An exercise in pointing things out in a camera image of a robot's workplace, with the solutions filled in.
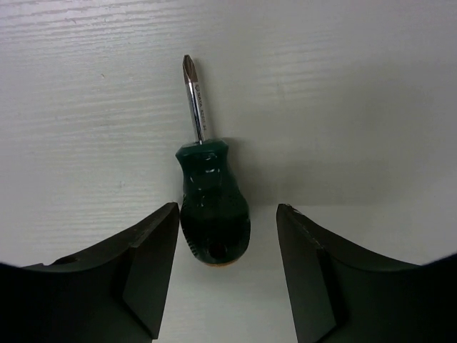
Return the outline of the green orange stubby screwdriver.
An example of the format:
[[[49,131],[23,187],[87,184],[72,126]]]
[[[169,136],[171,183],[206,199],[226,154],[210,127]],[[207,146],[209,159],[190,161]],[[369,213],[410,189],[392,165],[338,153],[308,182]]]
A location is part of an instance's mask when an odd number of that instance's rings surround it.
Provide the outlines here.
[[[183,173],[180,223],[192,254],[206,265],[222,267],[248,248],[249,207],[229,164],[229,145],[208,134],[199,78],[189,55],[182,67],[196,138],[176,153]]]

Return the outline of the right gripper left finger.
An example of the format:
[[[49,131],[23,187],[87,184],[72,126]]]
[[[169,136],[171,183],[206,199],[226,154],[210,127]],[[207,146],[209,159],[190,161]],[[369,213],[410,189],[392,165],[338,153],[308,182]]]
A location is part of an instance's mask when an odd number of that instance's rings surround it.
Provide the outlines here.
[[[179,208],[50,265],[23,268],[22,342],[152,342],[169,288]]]

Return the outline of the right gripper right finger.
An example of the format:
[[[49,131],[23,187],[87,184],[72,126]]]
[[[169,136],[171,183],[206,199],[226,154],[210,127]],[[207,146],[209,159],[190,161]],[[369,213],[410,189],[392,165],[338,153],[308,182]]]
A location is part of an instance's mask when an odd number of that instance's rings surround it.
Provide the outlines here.
[[[287,204],[278,239],[299,342],[420,342],[418,267],[365,249]]]

